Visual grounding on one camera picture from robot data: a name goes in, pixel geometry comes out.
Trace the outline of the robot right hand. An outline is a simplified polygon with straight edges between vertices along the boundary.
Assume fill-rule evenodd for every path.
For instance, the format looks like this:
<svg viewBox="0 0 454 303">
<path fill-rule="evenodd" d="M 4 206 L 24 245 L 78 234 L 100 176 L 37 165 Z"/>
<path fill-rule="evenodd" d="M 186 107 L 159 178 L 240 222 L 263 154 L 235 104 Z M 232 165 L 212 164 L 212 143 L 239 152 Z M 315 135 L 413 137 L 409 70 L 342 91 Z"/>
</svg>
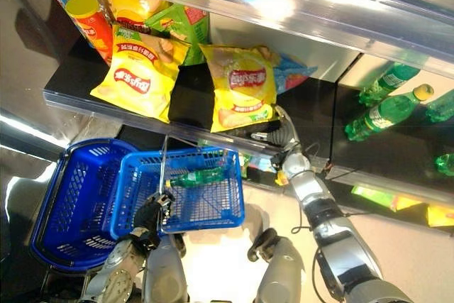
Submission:
<svg viewBox="0 0 454 303">
<path fill-rule="evenodd" d="M 301 142 L 299 135 L 294 127 L 289 114 L 279 105 L 274 107 L 277 118 L 280 122 L 280 127 L 272 132 L 257 132 L 252 133 L 251 138 L 256 141 L 271 143 L 283 148 L 285 151 L 298 150 L 301 151 Z"/>
</svg>

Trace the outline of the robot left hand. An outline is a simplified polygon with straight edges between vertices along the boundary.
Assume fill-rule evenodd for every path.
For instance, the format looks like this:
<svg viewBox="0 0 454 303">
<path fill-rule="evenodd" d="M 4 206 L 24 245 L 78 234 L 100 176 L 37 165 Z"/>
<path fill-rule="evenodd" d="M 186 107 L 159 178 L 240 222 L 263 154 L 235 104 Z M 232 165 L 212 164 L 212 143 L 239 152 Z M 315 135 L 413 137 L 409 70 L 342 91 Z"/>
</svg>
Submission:
<svg viewBox="0 0 454 303">
<path fill-rule="evenodd" d="M 167 190 L 162 194 L 156 192 L 150 195 L 135 213 L 131 235 L 145 252 L 155 250 L 159 246 L 157 226 L 160 216 L 168 214 L 174 200 L 175 197 Z"/>
</svg>

